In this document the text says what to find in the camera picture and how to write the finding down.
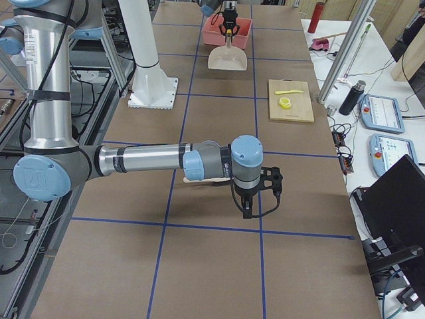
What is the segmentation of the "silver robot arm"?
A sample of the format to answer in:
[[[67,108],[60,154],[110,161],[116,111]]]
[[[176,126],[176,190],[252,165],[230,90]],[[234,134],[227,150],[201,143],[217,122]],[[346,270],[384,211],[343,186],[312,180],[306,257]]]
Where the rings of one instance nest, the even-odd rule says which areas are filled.
[[[218,21],[218,16],[222,15],[223,22],[218,25],[220,33],[225,36],[231,31],[232,36],[236,36],[240,30],[240,25],[236,19],[238,13],[236,10],[237,1],[223,0],[197,0],[197,5],[201,8],[201,12],[206,17],[213,16],[211,25]]]
[[[100,39],[119,84],[121,69],[100,1],[14,1],[15,24],[22,30],[27,70],[24,120],[31,136],[13,168],[17,187],[31,199],[52,201],[88,180],[111,173],[182,169],[190,181],[227,178],[233,200],[246,219],[253,216],[253,197],[272,190],[279,199],[283,177],[264,167],[263,147],[243,135],[231,144],[214,141],[150,146],[82,146],[72,136],[69,40]]]

